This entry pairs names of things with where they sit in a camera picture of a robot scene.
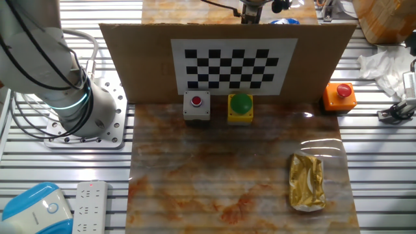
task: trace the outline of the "cardboard box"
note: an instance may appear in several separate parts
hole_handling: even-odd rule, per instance
[[[416,29],[415,0],[353,0],[353,4],[372,44],[401,43]]]
[[[295,38],[279,94],[254,98],[256,104],[277,104],[318,101],[356,25],[100,24],[100,28],[127,98],[134,104],[183,102],[177,89],[172,40]],[[226,103],[227,96],[211,96],[211,103],[218,102]]]

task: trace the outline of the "white paper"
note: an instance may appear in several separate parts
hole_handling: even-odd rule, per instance
[[[211,95],[228,95],[235,92],[279,95],[297,41],[296,38],[172,39],[177,92],[179,95],[183,95],[187,90],[209,90]],[[212,58],[212,55],[217,55],[212,52],[210,58],[210,50],[220,50],[220,57]],[[233,58],[236,50],[244,50],[244,58]],[[256,58],[256,55],[264,55],[265,51],[268,52],[267,57]]]
[[[371,57],[360,56],[360,76],[364,79],[375,79],[377,85],[388,96],[404,95],[403,73],[410,72],[410,63],[415,57],[410,55],[410,48],[402,46],[379,47],[378,53]]]

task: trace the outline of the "table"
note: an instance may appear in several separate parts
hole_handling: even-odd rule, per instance
[[[243,3],[236,0],[215,0],[215,3],[242,11]],[[281,18],[296,18],[302,24],[318,24],[313,0],[294,0],[291,10],[279,14],[272,12],[272,4],[263,7],[260,23],[270,23]],[[209,5],[201,1],[143,0],[143,23],[240,23],[230,9]]]
[[[322,15],[317,12],[318,22]],[[137,0],[62,0],[64,28],[95,36],[100,44],[96,77],[116,79],[117,73],[98,23],[141,23],[142,1]],[[390,107],[395,100],[378,89],[374,81],[359,79],[360,55],[371,56],[369,45],[355,19],[332,23],[357,23],[355,31],[332,82],[351,82],[358,105],[346,116],[338,117],[341,136],[348,154],[348,167],[362,234],[416,232],[416,121],[401,125],[378,122],[376,111]],[[67,36],[85,66],[92,46],[83,39]],[[40,127],[46,120],[32,110],[30,119]],[[14,196],[43,181],[62,188],[70,207],[75,207],[75,189],[80,181],[100,179],[109,182],[106,227],[108,234],[122,234],[127,208],[134,106],[129,106],[125,147],[119,150],[52,150],[43,142],[24,135],[8,123],[0,141],[0,215]]]

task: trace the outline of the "power strip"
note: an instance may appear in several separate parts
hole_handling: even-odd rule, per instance
[[[72,234],[104,234],[107,183],[81,182],[77,186]]]

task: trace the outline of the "marble tabletop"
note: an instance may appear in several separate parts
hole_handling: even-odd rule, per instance
[[[359,233],[336,116],[312,105],[255,105],[249,127],[214,105],[208,128],[187,127],[182,105],[137,105],[126,233]],[[324,162],[326,207],[288,202],[289,159]]]
[[[235,7],[241,12],[239,0],[213,0],[215,3]],[[271,3],[263,7],[260,23],[281,18],[295,18],[301,24],[318,24],[313,0],[294,0],[290,10],[272,12]],[[220,8],[199,0],[143,0],[142,23],[240,23],[229,9]]]

